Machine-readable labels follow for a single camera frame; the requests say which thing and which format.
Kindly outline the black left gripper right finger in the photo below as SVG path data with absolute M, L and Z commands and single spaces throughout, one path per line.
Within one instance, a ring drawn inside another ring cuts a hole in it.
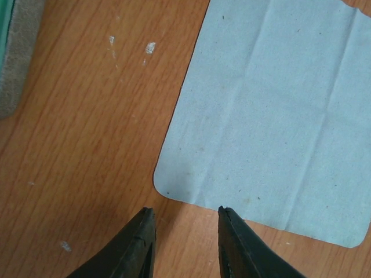
M 229 207 L 218 209 L 218 247 L 221 277 L 303 277 L 272 251 Z

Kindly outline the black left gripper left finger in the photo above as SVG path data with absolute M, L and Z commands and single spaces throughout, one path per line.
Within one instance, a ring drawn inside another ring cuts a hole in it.
M 153 277 L 155 245 L 154 210 L 144 207 L 68 277 Z

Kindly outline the light blue cleaning cloth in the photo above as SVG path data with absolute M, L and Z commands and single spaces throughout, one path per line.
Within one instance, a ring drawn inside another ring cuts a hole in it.
M 360 245 L 370 223 L 370 17 L 343 1 L 210 1 L 154 186 Z

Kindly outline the grey glasses case green lining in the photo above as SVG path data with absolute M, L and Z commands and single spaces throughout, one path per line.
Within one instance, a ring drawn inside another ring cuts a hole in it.
M 19 105 L 44 7 L 45 1 L 1 1 L 1 119 Z

